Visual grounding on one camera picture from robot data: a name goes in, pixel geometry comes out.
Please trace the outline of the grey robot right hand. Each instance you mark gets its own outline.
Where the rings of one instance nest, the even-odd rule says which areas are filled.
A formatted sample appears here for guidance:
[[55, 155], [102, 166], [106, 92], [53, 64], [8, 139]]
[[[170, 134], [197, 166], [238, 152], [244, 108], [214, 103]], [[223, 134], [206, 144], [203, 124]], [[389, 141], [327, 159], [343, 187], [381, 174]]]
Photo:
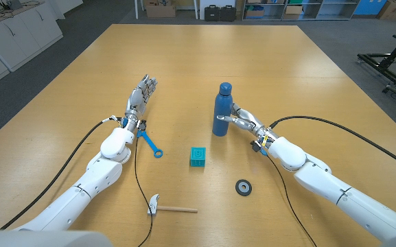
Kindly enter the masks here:
[[249, 111], [240, 108], [236, 103], [232, 103], [230, 115], [217, 115], [216, 119], [219, 121], [233, 123], [235, 126], [249, 131], [256, 137], [262, 137], [268, 131], [256, 116]]

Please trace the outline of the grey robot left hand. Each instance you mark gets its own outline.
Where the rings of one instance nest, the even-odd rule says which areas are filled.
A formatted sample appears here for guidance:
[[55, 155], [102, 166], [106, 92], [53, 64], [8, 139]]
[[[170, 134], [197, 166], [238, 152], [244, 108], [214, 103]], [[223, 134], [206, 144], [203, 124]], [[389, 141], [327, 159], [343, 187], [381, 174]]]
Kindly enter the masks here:
[[138, 119], [144, 115], [146, 104], [156, 90], [157, 84], [156, 78], [149, 78], [148, 74], [143, 77], [128, 98], [125, 111], [126, 118]]

